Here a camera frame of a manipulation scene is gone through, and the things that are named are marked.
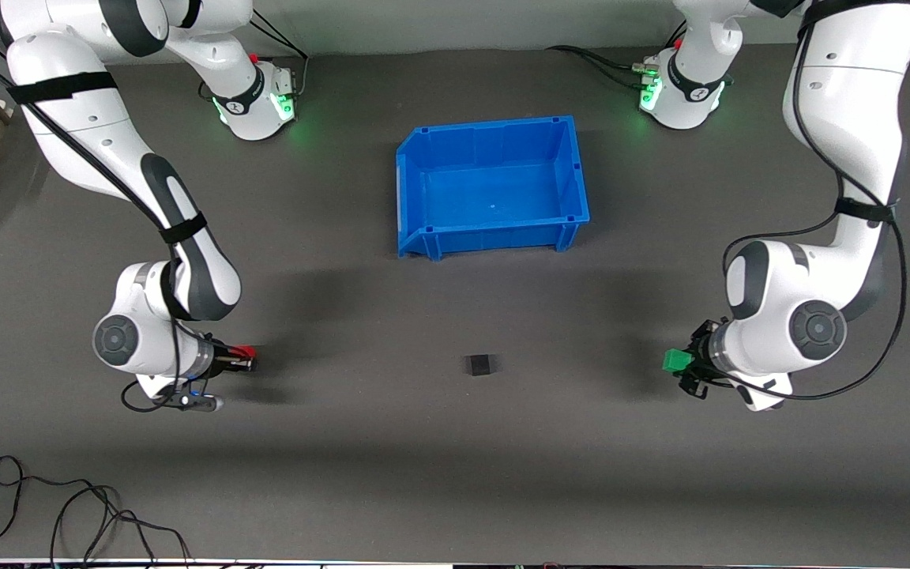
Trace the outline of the blue plastic storage bin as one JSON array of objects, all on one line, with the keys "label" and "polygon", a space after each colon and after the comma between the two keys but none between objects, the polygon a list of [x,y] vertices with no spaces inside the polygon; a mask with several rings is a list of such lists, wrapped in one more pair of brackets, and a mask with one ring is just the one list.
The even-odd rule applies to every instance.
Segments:
[{"label": "blue plastic storage bin", "polygon": [[566,251],[591,220],[569,115],[416,127],[395,153],[397,255]]}]

